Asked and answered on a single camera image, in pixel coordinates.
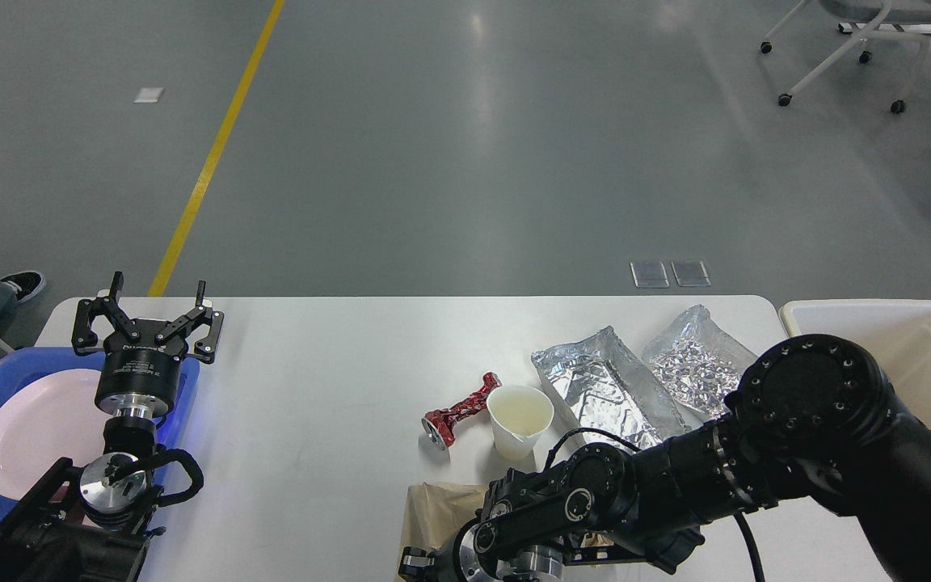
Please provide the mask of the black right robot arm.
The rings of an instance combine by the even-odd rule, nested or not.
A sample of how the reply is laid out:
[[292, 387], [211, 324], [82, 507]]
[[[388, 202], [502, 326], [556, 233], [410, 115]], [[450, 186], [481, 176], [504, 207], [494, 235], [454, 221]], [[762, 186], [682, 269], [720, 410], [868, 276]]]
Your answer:
[[403, 549], [407, 581], [558, 581], [569, 566], [649, 563], [673, 574], [701, 527], [810, 497], [857, 518], [895, 581], [931, 581], [931, 430], [865, 348], [834, 335], [771, 347], [727, 412], [649, 449], [596, 442], [543, 471], [510, 470], [442, 548]]

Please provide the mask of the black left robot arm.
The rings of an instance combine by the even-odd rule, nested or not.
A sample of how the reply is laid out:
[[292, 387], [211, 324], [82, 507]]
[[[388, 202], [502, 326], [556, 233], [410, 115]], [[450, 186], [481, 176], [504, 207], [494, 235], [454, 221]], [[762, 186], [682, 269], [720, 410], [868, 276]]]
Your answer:
[[79, 465], [59, 458], [2, 520], [0, 581], [136, 581], [160, 508], [184, 504], [204, 487], [191, 453], [160, 440], [188, 384], [185, 362], [210, 365], [225, 315], [206, 284], [174, 319], [129, 316], [120, 306], [122, 272], [106, 294], [82, 299], [71, 346], [104, 356], [94, 405], [106, 414], [103, 450]]

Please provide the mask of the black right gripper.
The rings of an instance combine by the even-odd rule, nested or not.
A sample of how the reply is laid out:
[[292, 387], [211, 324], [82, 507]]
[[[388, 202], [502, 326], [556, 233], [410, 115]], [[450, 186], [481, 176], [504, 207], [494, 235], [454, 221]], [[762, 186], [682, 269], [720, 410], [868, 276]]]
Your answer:
[[473, 533], [461, 533], [435, 551], [404, 546], [398, 563], [403, 581], [491, 581], [474, 548]]

